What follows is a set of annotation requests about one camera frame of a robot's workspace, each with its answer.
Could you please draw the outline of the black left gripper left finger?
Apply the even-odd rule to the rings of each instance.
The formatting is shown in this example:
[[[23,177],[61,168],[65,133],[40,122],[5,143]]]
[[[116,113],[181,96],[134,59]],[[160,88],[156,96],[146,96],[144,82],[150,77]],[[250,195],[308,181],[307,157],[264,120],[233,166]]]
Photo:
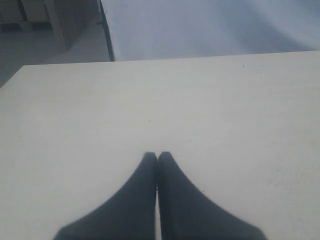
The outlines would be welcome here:
[[[62,227],[56,240],[155,239],[157,157],[146,152],[127,182],[105,203]]]

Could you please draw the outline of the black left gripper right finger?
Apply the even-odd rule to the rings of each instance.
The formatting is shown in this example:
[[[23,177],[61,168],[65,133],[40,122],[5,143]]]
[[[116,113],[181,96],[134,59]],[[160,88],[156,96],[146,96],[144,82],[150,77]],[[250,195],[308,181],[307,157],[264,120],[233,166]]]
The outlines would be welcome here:
[[[161,237],[164,240],[264,240],[254,225],[207,198],[179,168],[172,154],[157,161]]]

